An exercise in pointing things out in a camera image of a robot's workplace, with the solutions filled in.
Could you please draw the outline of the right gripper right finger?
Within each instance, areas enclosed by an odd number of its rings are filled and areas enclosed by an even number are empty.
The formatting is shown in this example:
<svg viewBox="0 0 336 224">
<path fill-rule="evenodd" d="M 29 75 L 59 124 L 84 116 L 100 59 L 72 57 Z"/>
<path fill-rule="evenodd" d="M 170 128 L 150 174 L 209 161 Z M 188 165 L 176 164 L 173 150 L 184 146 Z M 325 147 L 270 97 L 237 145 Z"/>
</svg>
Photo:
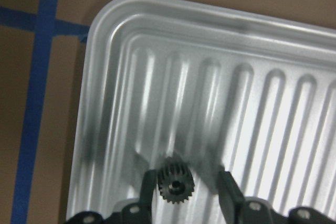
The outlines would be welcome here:
<svg viewBox="0 0 336 224">
<path fill-rule="evenodd" d="M 245 201 L 243 193 L 230 172 L 219 171 L 217 176 L 218 200 L 226 223 L 238 223 L 238 216 Z"/>
</svg>

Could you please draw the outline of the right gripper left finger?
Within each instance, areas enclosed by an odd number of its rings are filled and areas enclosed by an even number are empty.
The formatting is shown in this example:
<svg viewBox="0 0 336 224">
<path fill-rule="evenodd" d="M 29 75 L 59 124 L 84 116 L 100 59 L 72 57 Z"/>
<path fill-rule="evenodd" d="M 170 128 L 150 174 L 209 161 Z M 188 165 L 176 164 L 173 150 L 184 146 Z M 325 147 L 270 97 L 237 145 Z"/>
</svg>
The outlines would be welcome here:
<svg viewBox="0 0 336 224">
<path fill-rule="evenodd" d="M 140 223 L 152 223 L 152 201 L 156 190 L 156 179 L 157 175 L 154 169 L 146 171 L 143 176 L 139 198 Z"/>
</svg>

